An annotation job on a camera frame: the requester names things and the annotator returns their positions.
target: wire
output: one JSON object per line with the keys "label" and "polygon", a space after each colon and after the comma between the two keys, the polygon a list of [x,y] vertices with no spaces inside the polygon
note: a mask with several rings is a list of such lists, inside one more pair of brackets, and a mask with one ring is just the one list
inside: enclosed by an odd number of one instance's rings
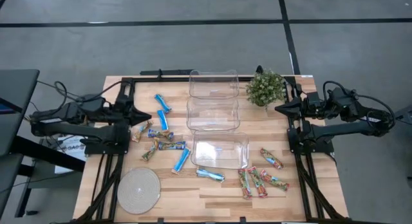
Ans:
{"label": "wire", "polygon": [[57,147],[59,147],[59,149],[64,153],[64,154],[66,154],[66,152],[65,152],[65,150],[63,150],[63,148],[62,148],[62,146],[60,146],[60,144],[59,144],[59,142],[54,138],[54,137],[52,137],[52,136],[49,136],[52,140],[54,140],[54,142],[56,142],[56,144],[57,144]]}
{"label": "wire", "polygon": [[[47,136],[45,136],[44,139],[46,140],[46,142],[47,142],[47,144],[48,144],[49,146],[52,146],[52,145],[53,145],[52,143],[49,142],[49,140],[47,139]],[[55,150],[57,147],[59,147],[60,150],[61,150],[64,154],[66,154],[66,153],[63,151],[63,149],[62,149],[62,147],[61,147],[60,145],[56,145],[56,147],[54,147],[53,150]]]}
{"label": "wire", "polygon": [[93,97],[91,97],[91,98],[88,98],[88,99],[86,99],[86,100],[78,100],[78,101],[79,101],[79,102],[90,102],[90,101],[96,100],[96,98],[99,98],[99,97],[100,97],[102,94],[104,94],[106,91],[108,91],[109,89],[113,88],[113,86],[116,86],[117,84],[120,84],[120,83],[127,83],[127,84],[129,84],[130,86],[133,86],[133,84],[132,84],[131,82],[118,81],[118,82],[113,83],[112,85],[110,85],[108,88],[104,89],[102,92],[98,93],[97,95],[95,95],[95,96],[93,96]]}
{"label": "wire", "polygon": [[[51,88],[55,88],[57,91],[60,91],[60,90],[61,90],[61,89],[59,89],[57,86],[52,86],[52,85],[50,85],[49,83],[45,83],[45,82],[42,82],[42,81],[39,81],[39,80],[37,80],[37,82],[38,82],[38,83],[41,83],[41,84],[44,84],[44,85],[46,85],[46,86],[49,86],[49,87],[51,87]],[[75,94],[70,93],[70,92],[67,92],[67,94],[73,95],[73,96],[76,96],[76,97],[80,97],[80,96],[75,95]]]}
{"label": "wire", "polygon": [[331,153],[325,153],[325,154],[327,156],[329,156],[335,162],[335,165],[337,165],[336,159],[335,159],[335,157],[333,157],[333,155]]}
{"label": "wire", "polygon": [[[359,98],[368,98],[368,99],[373,100],[373,101],[375,101],[375,102],[378,102],[379,104],[381,104],[382,106],[384,106],[384,107],[391,113],[391,116],[392,116],[392,123],[391,123],[391,125],[388,127],[388,129],[391,129],[393,126],[395,126],[395,124],[396,124],[395,114],[394,114],[394,112],[392,111],[392,109],[391,109],[388,105],[386,105],[386,104],[385,104],[384,102],[382,102],[381,100],[379,100],[379,99],[377,99],[377,98],[373,98],[373,97],[371,97],[371,96],[358,95],[358,97],[359,97]],[[369,113],[370,113],[370,112],[371,112],[371,111],[369,111],[369,112],[366,113],[366,121],[368,122],[368,125],[369,125],[369,126],[373,127],[373,126],[372,126],[372,123],[369,121]]]}
{"label": "wire", "polygon": [[96,187],[97,187],[98,177],[100,176],[100,169],[102,168],[103,158],[104,158],[104,154],[102,154],[102,157],[100,158],[100,162],[98,163],[95,186],[93,188],[93,194],[91,195],[92,201],[95,199]]}
{"label": "wire", "polygon": [[67,137],[67,138],[65,138],[65,139],[62,139],[62,141],[68,140],[68,139],[73,138],[73,137],[75,137],[75,135],[72,135],[72,136],[69,136],[69,137]]}
{"label": "wire", "polygon": [[40,179],[40,180],[31,181],[31,182],[18,183],[17,185],[12,185],[7,189],[3,189],[2,191],[0,191],[0,194],[2,194],[3,192],[6,192],[9,189],[13,189],[16,186],[23,185],[23,184],[26,184],[26,183],[42,182],[44,180],[51,180],[51,179],[60,178],[60,177],[67,176],[67,175],[72,175],[72,173],[65,173],[65,174],[62,174],[62,175],[53,176],[53,177],[49,177],[49,178],[43,178],[43,179]]}
{"label": "wire", "polygon": [[37,111],[39,111],[39,108],[37,108],[37,106],[36,106],[36,104],[34,104],[34,102],[30,101],[30,103],[33,104],[33,107],[34,107]]}
{"label": "wire", "polygon": [[[59,94],[63,95],[64,99],[63,99],[62,103],[60,104],[60,106],[59,106],[57,109],[55,109],[54,111],[52,111],[51,113],[44,114],[44,115],[41,116],[41,117],[45,117],[45,116],[50,116],[50,115],[56,114],[58,111],[60,111],[60,110],[62,109],[62,107],[65,105],[66,100],[67,100],[67,98],[68,98],[68,96],[67,96],[68,92],[67,92],[67,89],[66,89],[65,85],[64,85],[62,82],[59,82],[59,81],[55,81],[55,82],[54,82],[55,86],[49,85],[49,84],[44,83],[44,82],[41,82],[41,81],[38,81],[38,82],[55,88],[56,91],[57,91]],[[60,85],[60,86],[63,87],[64,94],[61,93],[61,89],[59,89],[59,88],[57,87],[57,85]]]}

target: potted plant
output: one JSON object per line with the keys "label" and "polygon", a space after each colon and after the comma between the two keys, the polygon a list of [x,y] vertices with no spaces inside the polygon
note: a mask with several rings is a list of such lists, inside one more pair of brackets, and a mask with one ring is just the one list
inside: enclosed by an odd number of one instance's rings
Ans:
{"label": "potted plant", "polygon": [[267,106],[271,102],[283,100],[285,97],[284,78],[270,70],[257,70],[257,73],[246,85],[248,101],[258,106]]}

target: red wrapped snack bar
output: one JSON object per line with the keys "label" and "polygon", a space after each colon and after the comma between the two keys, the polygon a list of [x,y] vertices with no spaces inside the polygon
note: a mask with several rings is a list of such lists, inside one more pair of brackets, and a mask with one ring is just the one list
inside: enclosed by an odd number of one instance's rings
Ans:
{"label": "red wrapped snack bar", "polygon": [[283,163],[275,156],[270,154],[266,149],[260,149],[260,154],[266,159],[267,162],[271,163],[276,169],[283,168]]}
{"label": "red wrapped snack bar", "polygon": [[249,181],[247,180],[246,169],[239,169],[238,173],[239,173],[240,184],[242,185],[243,198],[251,199],[252,191],[250,191]]}
{"label": "red wrapped snack bar", "polygon": [[274,187],[277,187],[283,191],[287,191],[289,189],[289,183],[281,182],[278,178],[269,175],[266,170],[262,170],[260,173],[260,178],[264,180],[265,182],[273,185]]}
{"label": "red wrapped snack bar", "polygon": [[263,185],[263,181],[259,176],[258,171],[256,170],[256,167],[251,167],[250,169],[247,170],[252,177],[252,181],[254,182],[257,193],[259,194],[260,198],[266,198],[268,196],[268,193],[266,192],[265,186]]}

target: wooden tabletop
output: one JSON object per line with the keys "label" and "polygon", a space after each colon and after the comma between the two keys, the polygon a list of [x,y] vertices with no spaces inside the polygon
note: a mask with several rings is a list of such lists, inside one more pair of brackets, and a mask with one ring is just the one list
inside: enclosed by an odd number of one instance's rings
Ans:
{"label": "wooden tabletop", "polygon": [[[108,76],[104,83],[107,88],[118,82],[122,76]],[[315,82],[312,77],[296,76],[297,83],[302,84],[303,91],[315,91]],[[250,161],[249,167],[256,166],[260,172],[266,169],[272,176],[278,177],[290,184],[287,192],[283,192],[270,184],[265,183],[268,192],[267,198],[259,198],[257,190],[250,180],[253,198],[242,198],[242,190],[238,172],[229,169],[213,169],[225,175],[223,183],[208,178],[196,176],[196,166],[188,159],[180,175],[171,172],[172,167],[180,158],[181,151],[157,151],[148,163],[143,161],[142,155],[149,150],[152,139],[143,136],[140,143],[131,142],[129,152],[125,155],[122,176],[136,167],[148,167],[159,177],[161,195],[158,203],[145,214],[134,215],[127,213],[117,204],[115,221],[156,221],[165,218],[165,221],[239,221],[245,216],[247,221],[304,221],[304,211],[297,179],[297,170],[293,154],[289,151],[286,129],[288,121],[284,115],[274,111],[274,107],[282,102],[269,105],[268,109],[252,105],[247,101],[245,92],[246,82],[240,82],[239,113],[241,124],[237,132],[248,134]],[[115,86],[104,94],[104,97],[114,103],[120,86]],[[135,106],[137,109],[153,116],[153,129],[161,129],[156,111],[161,109],[160,104],[153,98],[155,94],[163,95],[167,104],[173,109],[167,114],[169,129],[174,132],[175,140],[186,140],[191,147],[192,135],[186,126],[186,102],[189,97],[188,82],[145,82],[136,83]],[[324,125],[321,120],[314,120],[317,125]],[[139,124],[133,127],[136,131]],[[264,147],[285,165],[277,170],[260,155],[259,150]],[[315,172],[320,190],[337,212],[347,216],[346,205],[342,194],[339,175],[335,163],[325,154],[313,154]],[[73,218],[78,218],[91,203],[91,195],[97,175],[100,155],[93,155],[87,159],[84,168],[82,183],[74,211]],[[100,190],[100,173],[97,192]],[[312,216],[316,217],[313,194],[308,188]],[[111,191],[108,192],[103,217],[108,216]]]}

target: clear plastic container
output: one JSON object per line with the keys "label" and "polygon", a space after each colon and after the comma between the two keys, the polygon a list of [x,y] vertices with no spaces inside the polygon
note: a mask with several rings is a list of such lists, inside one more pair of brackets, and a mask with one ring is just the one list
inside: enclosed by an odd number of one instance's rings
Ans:
{"label": "clear plastic container", "polygon": [[239,103],[230,99],[199,99],[187,101],[187,127],[195,131],[233,131],[240,125]]}
{"label": "clear plastic container", "polygon": [[203,167],[244,169],[249,161],[248,143],[245,133],[196,131],[191,161]]}
{"label": "clear plastic container", "polygon": [[200,72],[192,70],[189,94],[200,99],[226,99],[239,95],[239,77],[236,70]]}

